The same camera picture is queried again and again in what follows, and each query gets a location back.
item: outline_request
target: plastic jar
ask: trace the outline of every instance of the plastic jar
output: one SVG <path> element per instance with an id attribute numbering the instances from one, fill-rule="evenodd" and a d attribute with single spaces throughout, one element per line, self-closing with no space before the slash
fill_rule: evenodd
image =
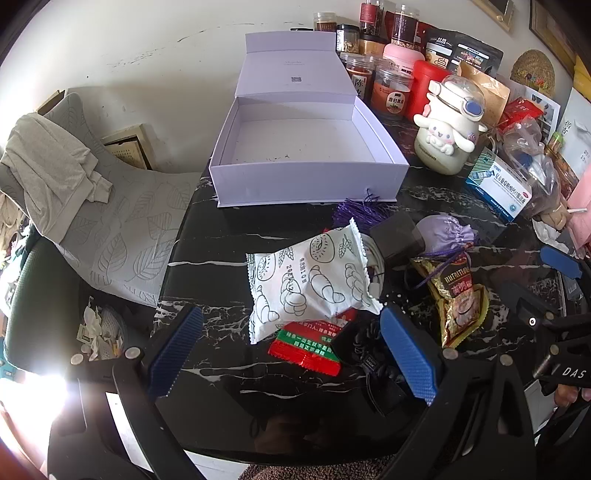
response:
<path id="1" fill-rule="evenodd" d="M 357 96 L 369 105 L 374 88 L 374 63 L 366 57 L 347 57 L 347 73 L 357 90 Z"/>
<path id="2" fill-rule="evenodd" d="M 319 12 L 314 14 L 314 30 L 319 32 L 336 32 L 336 14 Z"/>
<path id="3" fill-rule="evenodd" d="M 359 53 L 359 27 L 347 24 L 337 25 L 336 51 Z"/>
<path id="4" fill-rule="evenodd" d="M 415 62 L 417 60 L 425 59 L 421 52 L 401 47 L 394 43 L 386 45 L 386 48 L 384 49 L 384 58 L 392 60 L 392 64 L 396 65 L 398 70 L 409 75 L 413 74 Z"/>
<path id="5" fill-rule="evenodd" d="M 382 55 L 388 40 L 375 35 L 359 36 L 359 53 L 361 55 Z"/>
<path id="6" fill-rule="evenodd" d="M 417 36 L 419 11 L 408 5 L 400 5 L 394 14 L 392 43 L 406 48 L 414 48 Z"/>
<path id="7" fill-rule="evenodd" d="M 360 59 L 363 57 L 363 55 L 360 55 L 359 53 L 350 53 L 348 51 L 342 51 L 341 53 L 339 53 L 339 57 L 340 61 L 343 62 L 343 66 L 347 68 L 347 61 L 349 60 L 349 57 L 351 57 L 352 59 Z"/>
<path id="8" fill-rule="evenodd" d="M 386 118 L 400 118 L 404 114 L 413 78 L 396 68 L 380 64 L 376 69 L 371 108 Z"/>
<path id="9" fill-rule="evenodd" d="M 364 0 L 359 13 L 359 25 L 364 35 L 379 35 L 384 17 L 384 0 Z"/>

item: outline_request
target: red package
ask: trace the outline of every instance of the red package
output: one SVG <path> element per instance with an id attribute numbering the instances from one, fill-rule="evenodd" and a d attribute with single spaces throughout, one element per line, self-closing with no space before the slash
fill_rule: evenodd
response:
<path id="1" fill-rule="evenodd" d="M 341 326 L 324 320 L 288 323 L 273 340 L 269 355 L 335 377 L 340 372 L 340 361 L 330 348 L 330 342 L 356 315 L 355 309 L 344 312 L 338 317 L 343 321 Z"/>
<path id="2" fill-rule="evenodd" d="M 504 133 L 511 125 L 521 122 L 528 115 L 533 119 L 536 119 L 543 114 L 544 112 L 540 110 L 534 102 L 519 97 L 511 103 L 507 103 L 505 110 L 503 110 L 503 114 L 501 115 L 498 128 L 501 133 Z"/>

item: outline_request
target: chair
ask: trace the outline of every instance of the chair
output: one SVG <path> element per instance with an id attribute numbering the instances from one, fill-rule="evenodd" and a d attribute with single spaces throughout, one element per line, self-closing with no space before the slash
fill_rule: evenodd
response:
<path id="1" fill-rule="evenodd" d="M 15 367 L 63 374 L 80 351 L 80 277 L 47 238 L 32 248 L 12 298 L 4 353 Z"/>
<path id="2" fill-rule="evenodd" d="M 108 203 L 84 202 L 57 245 L 92 287 L 156 306 L 166 265 L 200 173 L 141 170 L 110 154 L 88 127 L 77 93 L 47 118 L 74 135 L 99 160 L 95 170 L 113 184 Z M 0 190 L 26 212 L 24 192 L 0 164 Z"/>

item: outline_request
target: framed picture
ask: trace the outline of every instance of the framed picture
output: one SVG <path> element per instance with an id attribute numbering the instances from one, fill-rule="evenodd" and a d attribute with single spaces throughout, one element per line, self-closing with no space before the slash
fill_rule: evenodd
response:
<path id="1" fill-rule="evenodd" d="M 515 10 L 511 0 L 472 0 L 472 3 L 484 10 L 503 30 L 511 30 Z"/>
<path id="2" fill-rule="evenodd" d="M 574 75 L 576 52 L 562 29 L 537 0 L 530 0 L 530 30 L 546 45 L 570 76 Z"/>

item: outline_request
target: purple drawstring pouch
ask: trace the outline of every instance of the purple drawstring pouch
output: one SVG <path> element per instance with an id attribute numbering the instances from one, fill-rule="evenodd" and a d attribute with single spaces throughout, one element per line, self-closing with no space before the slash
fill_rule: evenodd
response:
<path id="1" fill-rule="evenodd" d="M 461 249 L 468 243 L 473 243 L 476 232 L 470 225 L 463 226 L 455 217 L 450 215 L 430 215 L 417 224 L 425 240 L 425 253 Z"/>

